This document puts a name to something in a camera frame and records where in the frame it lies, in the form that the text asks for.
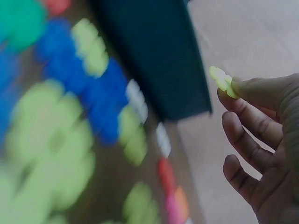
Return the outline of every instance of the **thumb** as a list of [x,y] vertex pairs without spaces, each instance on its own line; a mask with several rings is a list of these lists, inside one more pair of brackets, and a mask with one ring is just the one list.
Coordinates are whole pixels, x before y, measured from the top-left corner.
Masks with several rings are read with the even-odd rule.
[[292,91],[299,90],[299,76],[291,75],[279,78],[254,78],[248,81],[232,82],[233,90],[253,105],[279,111],[283,100]]

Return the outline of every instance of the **wooden table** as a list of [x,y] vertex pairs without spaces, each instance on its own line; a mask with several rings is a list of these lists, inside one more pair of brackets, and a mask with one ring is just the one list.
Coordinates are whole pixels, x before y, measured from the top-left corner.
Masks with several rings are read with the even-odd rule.
[[[109,54],[118,58],[109,40],[101,31],[100,24],[93,16],[87,2],[84,0],[72,0],[72,2],[72,6],[61,16],[66,18],[72,26],[82,18],[88,18],[99,29]],[[21,54],[23,74],[17,81],[23,86],[24,91],[34,82],[40,81],[43,66],[34,61],[32,54],[32,47]],[[149,107],[149,118],[144,126],[147,134],[148,153],[140,167],[135,168],[127,162],[123,154],[123,148],[120,145],[109,148],[101,146],[99,142],[94,145],[93,150],[97,156],[96,169],[83,195],[73,208],[66,212],[71,224],[97,224],[111,219],[115,221],[123,220],[121,211],[124,200],[138,181],[143,181],[150,185],[154,198],[159,203],[162,221],[165,224],[167,223],[164,209],[165,198],[156,169],[157,161],[161,156],[155,134],[157,124],[155,113]],[[194,188],[187,157],[177,132],[177,126],[174,123],[167,123],[166,127],[172,145],[169,159],[174,168],[177,185],[182,186],[186,193],[193,222],[202,224],[204,221],[197,193]]]

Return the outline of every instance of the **dark green book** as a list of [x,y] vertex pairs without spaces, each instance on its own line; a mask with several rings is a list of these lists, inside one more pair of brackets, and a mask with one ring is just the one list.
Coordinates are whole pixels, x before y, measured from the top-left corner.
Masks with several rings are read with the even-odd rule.
[[212,111],[183,0],[90,0],[129,72],[162,119]]

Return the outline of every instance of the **pink puzzle piece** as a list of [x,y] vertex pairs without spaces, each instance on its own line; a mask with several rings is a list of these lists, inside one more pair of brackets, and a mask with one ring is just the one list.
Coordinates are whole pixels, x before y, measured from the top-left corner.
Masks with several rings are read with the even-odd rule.
[[183,224],[183,219],[180,217],[178,205],[176,203],[174,194],[170,194],[165,202],[168,223],[169,224]]
[[71,0],[42,0],[51,15],[61,14],[71,5]]

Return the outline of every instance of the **floor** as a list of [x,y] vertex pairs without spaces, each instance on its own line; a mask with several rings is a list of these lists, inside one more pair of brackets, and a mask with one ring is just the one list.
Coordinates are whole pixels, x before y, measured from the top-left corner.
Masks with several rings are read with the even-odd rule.
[[[215,65],[242,79],[299,71],[299,0],[192,0],[188,7],[206,70]],[[223,176],[224,158],[235,151],[222,129],[225,110],[216,85],[210,79],[208,85],[213,115],[179,123],[206,223],[256,224],[251,207]]]

